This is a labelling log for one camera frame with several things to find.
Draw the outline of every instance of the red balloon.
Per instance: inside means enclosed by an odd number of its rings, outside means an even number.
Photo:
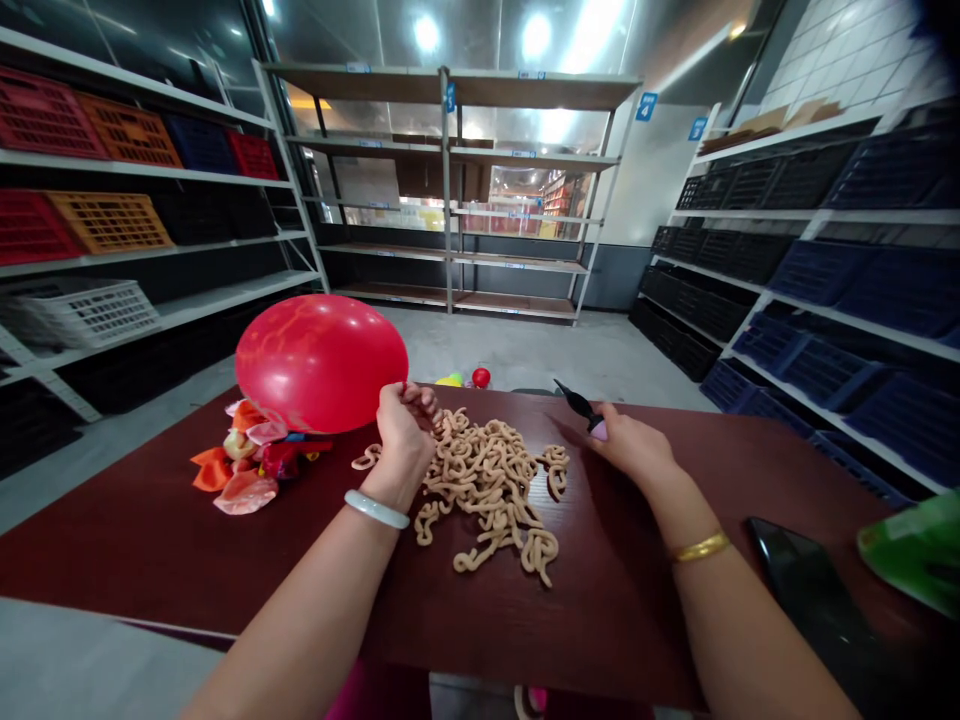
[[[380,388],[407,379],[407,348],[369,305],[301,295],[258,315],[237,345],[237,381],[269,420],[341,433],[372,422]]]
[[[477,368],[473,371],[473,384],[478,388],[485,388],[490,384],[490,371],[486,368]]]

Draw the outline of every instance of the smartphone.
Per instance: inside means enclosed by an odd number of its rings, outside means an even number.
[[[750,530],[780,607],[865,718],[886,717],[906,690],[827,551],[810,538],[760,518]]]

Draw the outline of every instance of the wooden table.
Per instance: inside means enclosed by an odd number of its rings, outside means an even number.
[[[583,445],[585,422],[559,398],[439,387],[444,406],[481,424],[504,420],[531,452],[566,445],[561,503],[541,476],[531,499],[560,544],[553,589],[498,552],[472,575],[453,556],[473,546],[475,517],[456,513],[420,548],[404,533],[364,642],[365,656],[626,698],[705,708],[670,565],[649,507],[629,481]],[[0,594],[148,624],[235,636],[343,506],[364,473],[350,461],[375,426],[339,436],[302,478],[250,516],[229,517],[191,487],[188,458],[219,444],[217,400],[0,537]],[[856,531],[889,511],[779,425],[757,418],[622,405],[661,429],[699,482],[733,543],[759,569],[743,520],[757,515],[829,550],[838,572],[888,641],[926,644],[942,624],[860,562]]]

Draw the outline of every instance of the hand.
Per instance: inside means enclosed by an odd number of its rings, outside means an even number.
[[[603,403],[599,410],[607,426],[608,440],[588,438],[590,447],[629,475],[644,493],[652,483],[683,472],[662,432],[621,415],[610,403]]]

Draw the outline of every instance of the tangled balloon strings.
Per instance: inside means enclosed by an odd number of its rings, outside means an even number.
[[[414,528],[417,544],[433,542],[431,526],[454,506],[480,516],[478,547],[453,558],[459,573],[473,572],[493,557],[497,550],[516,547],[524,571],[537,573],[543,584],[553,587],[547,565],[557,558],[560,547],[553,533],[548,532],[536,508],[529,504],[530,487],[538,464],[547,468],[548,487],[559,502],[567,485],[570,458],[560,445],[548,445],[542,456],[530,455],[523,436],[500,420],[491,420],[483,427],[464,414],[444,410],[434,428],[437,450],[423,479],[424,495],[438,495],[438,500],[424,503]],[[380,457],[379,445],[371,445],[352,467],[365,470]],[[526,540],[521,528],[527,529]],[[488,543],[483,550],[479,545]]]

